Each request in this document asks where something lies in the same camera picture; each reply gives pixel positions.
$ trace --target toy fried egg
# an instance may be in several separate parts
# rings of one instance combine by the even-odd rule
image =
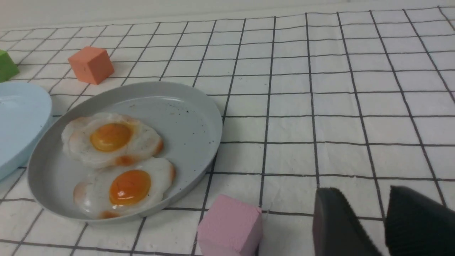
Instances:
[[[140,120],[116,113],[97,113],[67,124],[61,134],[63,152],[90,168],[128,166],[163,148],[163,140]]]
[[[165,158],[98,169],[74,187],[74,203],[93,219],[141,212],[161,202],[175,176],[174,166]]]

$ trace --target white grid tablecloth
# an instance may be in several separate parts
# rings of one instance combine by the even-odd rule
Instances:
[[[0,255],[200,255],[214,198],[263,208],[261,256],[313,255],[318,186],[337,187],[379,249],[389,186],[455,209],[455,7],[0,31],[53,115],[103,91],[181,82],[217,103],[219,154],[198,187],[142,221],[88,226],[43,211],[26,167],[0,184]],[[75,79],[67,58],[106,48],[115,73]]]

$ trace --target egg white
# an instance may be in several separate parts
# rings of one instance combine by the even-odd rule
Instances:
[[[115,178],[122,173],[139,169],[150,175],[151,187],[147,196],[135,205],[113,205],[109,200],[109,188]],[[165,158],[150,158],[132,166],[114,166],[90,172],[87,178],[78,183],[73,191],[74,203],[88,217],[102,218],[109,211],[122,216],[141,212],[162,201],[164,193],[172,185],[175,169]]]
[[[90,135],[99,127],[109,123],[128,123],[134,127],[128,143],[111,152],[102,152],[90,142]],[[116,165],[116,159],[128,156],[134,161],[147,159],[162,149],[163,140],[151,127],[140,120],[116,113],[97,113],[81,117],[67,124],[61,134],[63,152],[70,158],[81,161],[90,168],[104,168]]]

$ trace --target light blue plate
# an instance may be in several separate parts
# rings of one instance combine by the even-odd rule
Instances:
[[[0,179],[30,157],[51,123],[52,100],[40,86],[0,83]]]

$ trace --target egg yolk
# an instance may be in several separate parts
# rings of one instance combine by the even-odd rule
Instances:
[[[144,199],[152,179],[143,170],[130,170],[119,175],[109,189],[109,200],[113,205],[133,205]]]
[[[90,135],[90,142],[100,151],[111,152],[125,146],[131,136],[132,131],[127,125],[108,123]]]

